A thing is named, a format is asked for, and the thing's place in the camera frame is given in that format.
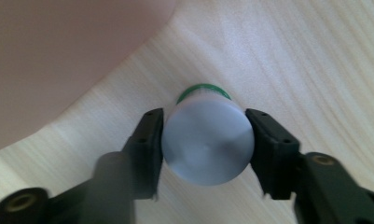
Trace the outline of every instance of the wood grain surface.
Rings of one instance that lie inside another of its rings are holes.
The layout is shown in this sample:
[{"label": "wood grain surface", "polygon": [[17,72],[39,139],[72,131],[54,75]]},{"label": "wood grain surface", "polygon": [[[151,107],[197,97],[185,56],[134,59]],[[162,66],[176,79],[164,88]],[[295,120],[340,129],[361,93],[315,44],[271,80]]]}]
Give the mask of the wood grain surface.
[{"label": "wood grain surface", "polygon": [[[169,23],[40,132],[0,150],[0,200],[61,193],[122,149],[147,110],[168,112],[192,84],[225,89],[374,190],[374,1],[181,0]],[[263,199],[254,172],[199,187],[166,165],[159,201],[137,223],[296,223],[292,202]]]}]

